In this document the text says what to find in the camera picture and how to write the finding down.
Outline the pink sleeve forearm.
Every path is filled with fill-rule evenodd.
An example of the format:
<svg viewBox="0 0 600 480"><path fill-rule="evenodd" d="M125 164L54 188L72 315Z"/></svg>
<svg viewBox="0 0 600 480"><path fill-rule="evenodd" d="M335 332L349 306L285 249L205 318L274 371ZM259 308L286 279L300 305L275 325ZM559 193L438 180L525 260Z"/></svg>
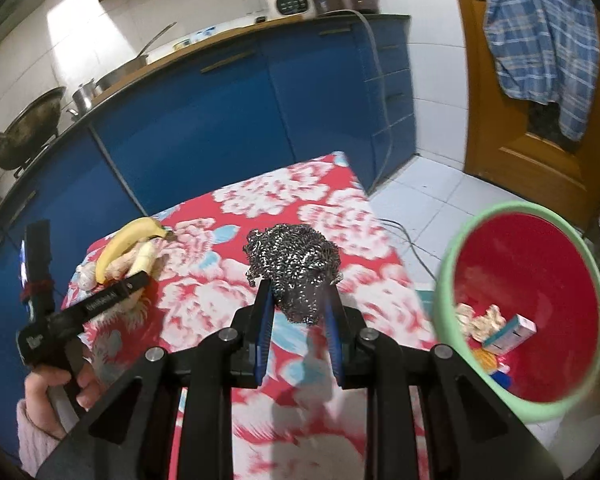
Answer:
<svg viewBox="0 0 600 480"><path fill-rule="evenodd" d="M38 411L34 411L34 417L31 418L24 399L18 402L16 408L21 468L30 476L38 472L44 460L66 435L50 402L45 401L45 404L42 417Z"/></svg>

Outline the person's left hand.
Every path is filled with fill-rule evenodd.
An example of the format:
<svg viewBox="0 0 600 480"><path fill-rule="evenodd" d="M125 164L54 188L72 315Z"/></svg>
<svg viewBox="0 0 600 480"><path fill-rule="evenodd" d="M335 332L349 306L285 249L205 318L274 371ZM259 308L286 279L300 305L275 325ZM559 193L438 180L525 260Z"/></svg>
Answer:
<svg viewBox="0 0 600 480"><path fill-rule="evenodd" d="M76 402L84 410L90 410L105 392L106 387L92 367L92 352L81 344L82 366L76 375L79 393ZM51 392L64 392L65 385L71 380L71 374L60 368L40 365L24 381L24 403L32 424L51 437L61 440L67 434L52 404Z"/></svg>

